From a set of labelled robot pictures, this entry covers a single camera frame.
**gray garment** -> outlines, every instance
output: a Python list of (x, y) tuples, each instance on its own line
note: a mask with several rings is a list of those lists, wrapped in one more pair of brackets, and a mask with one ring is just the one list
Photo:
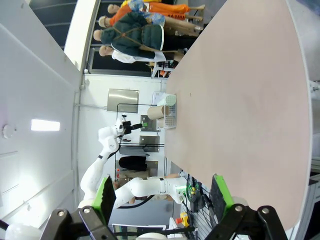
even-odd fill
[(119, 153), (128, 156), (147, 157), (147, 154), (142, 146), (121, 146)]

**bolt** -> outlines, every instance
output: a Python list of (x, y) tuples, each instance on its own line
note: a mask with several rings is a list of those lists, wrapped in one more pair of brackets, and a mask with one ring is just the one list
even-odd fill
[(268, 214), (268, 213), (269, 213), (269, 209), (265, 207), (264, 209), (262, 209), (262, 212), (263, 212), (264, 214)]
[(237, 212), (241, 212), (241, 211), (242, 211), (242, 206), (236, 206), (236, 207), (235, 207), (235, 210), (236, 210)]

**table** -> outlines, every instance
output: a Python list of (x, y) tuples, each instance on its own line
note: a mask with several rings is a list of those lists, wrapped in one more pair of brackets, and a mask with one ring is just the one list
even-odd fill
[(177, 127), (166, 157), (207, 186), (301, 217), (311, 164), (304, 60), (285, 0), (228, 0), (170, 75)]

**black jacket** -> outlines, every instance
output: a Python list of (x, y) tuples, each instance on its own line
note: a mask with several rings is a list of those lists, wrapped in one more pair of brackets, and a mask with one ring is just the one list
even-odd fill
[(148, 24), (146, 19), (136, 12), (127, 13), (113, 27), (102, 31), (101, 42), (105, 45), (111, 44), (115, 50), (123, 54), (153, 59), (155, 53), (153, 51), (141, 50), (141, 45), (159, 51), (162, 50), (164, 42), (163, 27)]

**orange clothing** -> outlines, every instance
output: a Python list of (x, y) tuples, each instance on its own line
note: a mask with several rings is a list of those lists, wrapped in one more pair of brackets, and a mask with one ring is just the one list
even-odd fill
[[(157, 13), (170, 17), (173, 19), (184, 20), (186, 18), (185, 13), (190, 11), (190, 8), (185, 4), (179, 5), (170, 5), (161, 2), (148, 2), (145, 5), (149, 4), (149, 13)], [(116, 14), (110, 18), (110, 25), (113, 26), (118, 20), (120, 20), (127, 13), (131, 13), (131, 8), (128, 4), (121, 7)]]

